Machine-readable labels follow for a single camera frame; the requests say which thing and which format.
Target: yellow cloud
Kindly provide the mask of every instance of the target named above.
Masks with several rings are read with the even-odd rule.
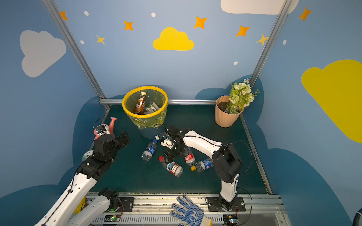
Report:
[[[194,42],[189,40],[187,34],[178,31],[173,27],[165,28],[160,35],[160,38],[154,40],[153,47],[157,50],[192,50]]]
[[[362,64],[339,60],[324,69],[309,68],[302,83],[338,128],[362,143]]]

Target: yellow star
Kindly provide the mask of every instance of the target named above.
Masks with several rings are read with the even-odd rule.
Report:
[[[125,27],[125,30],[131,30],[131,31],[133,31],[133,28],[132,28],[132,24],[133,24],[133,22],[126,22],[126,21],[123,21],[124,23],[125,23],[125,25],[126,25],[126,27]]]
[[[97,35],[97,38],[98,38],[98,41],[97,41],[97,42],[101,42],[101,43],[103,43],[103,45],[104,45],[103,39],[105,39],[105,38],[100,38],[100,37],[98,37],[98,35]]]
[[[200,27],[203,29],[203,25],[204,25],[206,19],[207,18],[200,19],[200,18],[196,17],[196,24],[195,24],[194,28]]]
[[[63,17],[64,20],[68,20],[68,18],[66,17],[66,12],[60,12],[61,16]]]
[[[304,10],[303,14],[299,17],[299,19],[303,19],[303,22],[306,21],[306,18],[308,14],[310,14],[312,11],[307,10],[307,8]]]
[[[239,30],[239,33],[236,35],[236,36],[239,36],[239,35],[242,35],[245,37],[245,35],[247,35],[247,31],[250,27],[243,27],[243,26],[240,26],[240,30]]]
[[[268,38],[269,38],[269,37],[264,37],[264,34],[262,34],[262,35],[261,35],[261,40],[257,41],[256,43],[261,42],[261,43],[263,43],[263,45],[264,45],[265,40],[267,40]]]

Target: black tube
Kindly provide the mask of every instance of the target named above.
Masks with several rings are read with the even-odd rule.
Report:
[[[353,218],[353,223],[352,226],[359,226],[359,219],[361,218],[361,214],[356,213],[356,215]]]

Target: soil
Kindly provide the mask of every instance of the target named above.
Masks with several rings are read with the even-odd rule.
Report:
[[[218,104],[218,108],[222,111],[225,111],[225,108],[226,108],[226,104],[227,104],[227,101],[223,101],[223,102],[220,102]]]

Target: white cloud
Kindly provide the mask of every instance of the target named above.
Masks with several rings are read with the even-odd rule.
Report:
[[[25,55],[21,63],[22,69],[32,78],[52,66],[67,50],[63,40],[54,38],[46,31],[37,33],[31,30],[21,33],[20,47]]]
[[[299,0],[293,0],[291,13]],[[227,13],[279,14],[284,0],[221,0],[221,8]]]

